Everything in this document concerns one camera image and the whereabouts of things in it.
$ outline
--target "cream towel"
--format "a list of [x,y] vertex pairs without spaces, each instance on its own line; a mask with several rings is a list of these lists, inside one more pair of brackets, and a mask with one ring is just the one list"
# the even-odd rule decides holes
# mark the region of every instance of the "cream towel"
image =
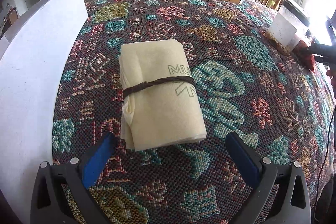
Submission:
[[[182,44],[175,39],[121,46],[123,89],[169,76],[191,76]],[[155,85],[124,98],[121,138],[136,151],[205,139],[196,90],[184,82]]]

